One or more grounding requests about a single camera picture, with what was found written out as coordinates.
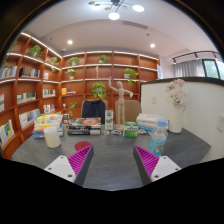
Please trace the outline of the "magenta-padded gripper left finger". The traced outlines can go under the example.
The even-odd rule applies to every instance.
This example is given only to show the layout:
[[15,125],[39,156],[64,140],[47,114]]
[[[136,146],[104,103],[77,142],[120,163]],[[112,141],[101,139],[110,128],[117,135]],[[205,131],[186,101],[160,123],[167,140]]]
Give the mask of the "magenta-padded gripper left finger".
[[93,155],[94,148],[89,145],[68,157],[60,155],[45,168],[45,171],[82,186]]

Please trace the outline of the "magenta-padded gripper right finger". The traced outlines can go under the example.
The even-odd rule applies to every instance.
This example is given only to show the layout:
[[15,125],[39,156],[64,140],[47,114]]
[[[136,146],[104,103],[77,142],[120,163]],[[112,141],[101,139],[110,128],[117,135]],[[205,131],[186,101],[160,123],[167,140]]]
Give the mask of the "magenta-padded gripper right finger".
[[180,167],[168,156],[158,157],[137,145],[133,147],[133,156],[136,160],[141,181],[144,185],[180,170]]

